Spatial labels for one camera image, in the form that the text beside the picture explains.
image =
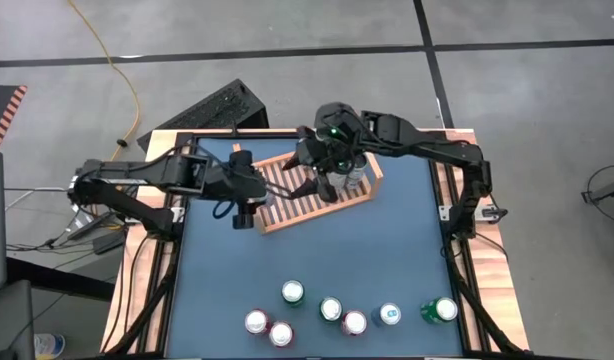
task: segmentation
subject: wooden tray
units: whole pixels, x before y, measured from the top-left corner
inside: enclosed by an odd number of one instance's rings
[[[234,144],[234,151],[241,150],[240,144]],[[253,165],[270,182],[284,186],[290,190],[295,190],[306,178],[313,179],[313,170],[298,166],[288,171],[282,171],[283,165],[294,155],[293,152],[284,155],[259,161]],[[376,197],[378,188],[383,178],[383,173],[378,166],[378,162],[373,154],[365,153],[369,166],[365,171],[374,174],[373,184],[369,181],[367,174],[363,176],[360,185],[356,189],[342,189],[338,191],[338,201],[326,203],[317,195],[305,196],[296,200],[286,200],[274,197],[265,206],[261,206],[254,215],[254,223],[261,234],[268,234],[289,226],[294,226],[303,221],[315,219],[319,216],[342,210],[354,206]]]

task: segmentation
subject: concrete floor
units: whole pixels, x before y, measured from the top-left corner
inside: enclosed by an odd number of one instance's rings
[[[113,55],[422,44],[409,0],[77,4]],[[609,0],[423,4],[436,44],[614,38]],[[66,1],[0,1],[0,60],[96,56],[100,49]],[[476,129],[492,161],[494,193],[510,209],[501,229],[531,348],[614,359],[614,223],[579,195],[595,169],[614,164],[614,47],[437,57],[454,123]],[[442,126],[424,53],[121,67],[141,100],[139,134],[237,77],[267,105],[272,127],[310,124],[316,107],[334,100],[392,112],[420,127]],[[129,90],[104,65],[0,68],[0,84],[29,86],[1,148],[7,186],[66,186],[85,159],[109,157],[133,119]],[[133,146],[122,159],[142,156]],[[614,203],[608,205],[614,213]],[[35,195],[7,213],[8,241],[42,243],[71,214],[63,195]],[[46,266],[70,259],[19,256]],[[85,264],[79,271],[105,278],[118,259],[111,254],[71,269]],[[48,302],[48,296],[37,298]],[[71,336],[66,355],[93,355],[107,307],[66,298],[37,330]]]

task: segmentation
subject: black cable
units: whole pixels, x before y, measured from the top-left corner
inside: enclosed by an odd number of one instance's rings
[[[93,218],[97,218],[98,217],[98,216],[94,215],[91,211],[85,210],[82,206],[80,206],[80,205],[77,205],[77,206],[78,206],[78,210],[80,212],[85,213],[85,214],[87,214],[87,215],[89,215],[89,216],[91,216]]]
[[[496,216],[498,216],[498,218],[496,220],[490,221],[489,223],[492,225],[498,224],[500,222],[500,220],[502,220],[505,216],[507,216],[507,214],[509,213],[509,211],[507,209],[501,209],[500,206],[498,206],[498,202],[496,202],[496,198],[494,197],[494,193],[490,193],[489,197],[491,198],[491,202],[494,203],[494,207],[496,207]]]
[[[227,205],[227,207],[225,208],[223,212],[221,212],[220,214],[217,214],[216,212],[218,211],[218,208],[220,207],[220,205],[222,205],[225,202],[226,201],[219,201],[216,203],[216,206],[214,206],[214,210],[211,212],[214,219],[218,220],[218,219],[224,218],[225,216],[227,216],[227,214],[229,214],[231,209],[234,208],[234,205],[236,205],[236,202],[232,200],[229,202],[229,205]]]
[[[120,309],[123,306],[123,279],[125,278],[125,252],[123,251],[123,255],[120,258],[120,295],[118,296],[118,308],[116,310],[116,317],[114,318],[114,323],[111,326],[111,331],[109,331],[109,335],[107,336],[107,340],[103,342],[102,351],[104,352],[107,349],[107,345],[109,345],[109,340],[111,340],[112,335],[116,331],[116,326],[118,325],[118,319],[120,318]]]
[[[145,242],[147,242],[147,238],[149,235],[145,235],[143,240],[138,245],[138,249],[136,249],[136,253],[134,254],[134,259],[131,261],[131,269],[129,270],[129,292],[127,295],[127,311],[125,311],[125,326],[124,331],[127,332],[127,322],[129,321],[129,304],[131,304],[131,293],[134,282],[134,269],[136,268],[136,260],[138,260],[138,256],[140,256],[140,249],[142,249]]]
[[[88,252],[88,251],[91,251],[91,249],[87,249],[87,250],[74,250],[74,251],[67,251],[67,252],[58,252],[58,251],[48,250],[48,251],[41,251],[41,252],[42,253],[57,254],[57,255],[67,255],[67,254],[83,253],[83,252]]]
[[[75,258],[75,259],[73,259],[73,260],[70,260],[70,261],[67,261],[67,262],[65,262],[65,263],[62,263],[62,264],[60,264],[60,265],[58,265],[58,266],[55,266],[55,267],[53,267],[52,269],[53,269],[53,270],[56,270],[56,269],[58,269],[59,267],[63,267],[63,266],[65,266],[65,265],[69,265],[69,264],[71,264],[71,263],[73,263],[73,262],[76,262],[76,261],[78,261],[78,260],[82,259],[82,258],[86,258],[87,256],[92,255],[92,254],[94,254],[94,252],[93,252],[93,251],[91,251],[91,252],[89,252],[89,253],[87,253],[87,254],[85,254],[85,255],[83,255],[83,256],[79,256],[79,257],[77,257],[77,258]]]
[[[445,259],[446,259],[446,258],[447,258],[447,251],[448,251],[448,246],[447,246],[447,245],[443,245],[443,246],[440,248],[440,256],[442,256],[443,258],[445,258]],[[463,253],[463,249],[459,248],[459,249],[458,249],[458,252],[457,252],[457,253],[455,253],[455,254],[452,256],[452,258],[454,258],[454,259],[455,259],[455,258],[459,257],[459,256],[460,256],[462,253]]]
[[[116,276],[101,280],[101,281],[109,281],[111,279],[113,279]],[[56,298],[56,300],[54,300],[51,304],[49,304],[45,309],[43,309],[43,311],[40,312],[40,314],[34,316],[33,319],[31,319],[30,322],[28,322],[22,329],[20,329],[20,331],[18,331],[18,333],[16,334],[16,336],[14,336],[14,339],[11,341],[11,343],[9,344],[9,346],[7,347],[8,349],[11,349],[11,347],[14,345],[14,343],[16,342],[16,340],[18,340],[18,338],[20,337],[20,335],[22,335],[22,333],[28,328],[30,327],[36,320],[38,320],[39,317],[43,316],[47,311],[49,311],[49,309],[51,309],[54,305],[56,305],[56,303],[58,301],[60,301],[60,299],[62,299],[65,295],[69,295],[68,293],[64,293],[61,294],[58,298]]]
[[[591,176],[591,177],[589,178],[589,180],[587,181],[587,193],[588,193],[588,194],[591,194],[591,192],[592,192],[592,191],[591,191],[591,182],[592,182],[592,180],[593,180],[593,179],[594,179],[594,178],[595,178],[595,177],[596,177],[598,174],[600,174],[601,172],[603,172],[603,171],[605,171],[605,170],[607,170],[607,169],[614,169],[614,165],[608,165],[608,166],[602,167],[602,168],[600,168],[600,169],[596,170],[596,172],[592,174],[592,176]],[[596,204],[595,202],[593,202],[593,201],[591,201],[591,200],[590,200],[589,202],[590,202],[592,205],[594,205],[594,207],[596,208],[596,210],[598,210],[598,211],[599,211],[601,214],[605,215],[605,217],[607,217],[608,219],[610,219],[610,220],[613,220],[613,221],[614,221],[614,217],[613,217],[613,216],[611,216],[611,215],[609,215],[608,213],[606,213],[606,212],[605,212],[603,209],[601,209],[601,208],[600,208],[600,206],[599,206],[598,204]]]
[[[4,188],[4,191],[33,191],[33,192],[67,192],[65,189],[43,189],[40,188]]]
[[[60,239],[60,237],[62,237],[67,232],[66,229],[69,228],[69,226],[71,226],[71,224],[74,222],[78,214],[79,213],[76,212],[74,217],[70,220],[69,224],[65,227],[65,230],[63,230],[61,234],[59,234],[56,237],[48,239],[43,244],[41,245],[7,244],[7,251],[13,251],[13,252],[37,251],[41,253],[54,253],[54,254],[60,254],[60,255],[87,251],[87,250],[78,250],[78,251],[72,251],[72,252],[67,252],[67,253],[61,253],[61,252],[57,252],[56,250],[65,250],[65,249],[69,249],[73,247],[89,245],[93,242],[93,239],[87,240],[87,241],[81,241],[78,244],[70,244],[70,245],[67,245],[67,243],[69,242],[69,239],[67,239],[60,244],[53,245],[56,241]],[[125,226],[121,226],[121,228],[118,231],[124,231],[124,230],[125,230]]]
[[[476,233],[476,236],[479,236],[481,239],[485,240],[491,246],[493,246],[493,247],[497,248],[498,250],[500,250],[500,252],[502,252],[503,255],[505,255],[505,259],[507,259],[507,261],[509,261],[509,256],[507,255],[507,250],[505,250],[505,248],[500,246],[500,244],[498,244],[497,242],[495,242],[494,240],[488,238],[487,236],[485,236],[483,234]]]

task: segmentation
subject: metal clamp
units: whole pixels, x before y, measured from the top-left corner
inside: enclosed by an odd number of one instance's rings
[[[449,221],[449,209],[451,205],[441,205],[438,207],[438,215],[440,221]],[[474,220],[482,222],[494,222],[500,218],[498,215],[498,208],[493,204],[478,205],[476,211],[474,211]]]
[[[173,207],[173,208],[169,208],[169,210],[171,210],[171,212],[174,213],[174,218],[172,220],[172,223],[179,223],[185,220],[185,208],[184,207]],[[128,218],[125,218],[125,223],[128,225],[137,225],[137,224],[140,224],[141,222],[134,218],[128,217]]]

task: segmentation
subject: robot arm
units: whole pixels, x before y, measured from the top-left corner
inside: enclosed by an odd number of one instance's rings
[[[147,185],[172,194],[238,205],[234,229],[253,226],[253,214],[267,197],[265,180],[252,164],[250,151],[234,152],[228,163],[213,157],[175,154],[151,162],[87,160],[74,177],[68,196],[78,206],[100,204],[141,221],[150,236],[180,238],[182,226],[169,208],[152,208],[116,188]]]
[[[340,172],[341,168],[350,172],[356,156],[364,152],[389,157],[414,155],[462,169],[464,186],[458,204],[450,210],[448,231],[474,237],[474,211],[480,198],[492,190],[489,162],[477,145],[437,139],[394,115],[364,111],[359,117],[342,103],[323,105],[316,113],[315,128],[298,129],[296,153],[284,169],[306,165],[315,168],[318,176],[294,191],[292,197],[318,194],[323,201],[337,201],[326,174]]]

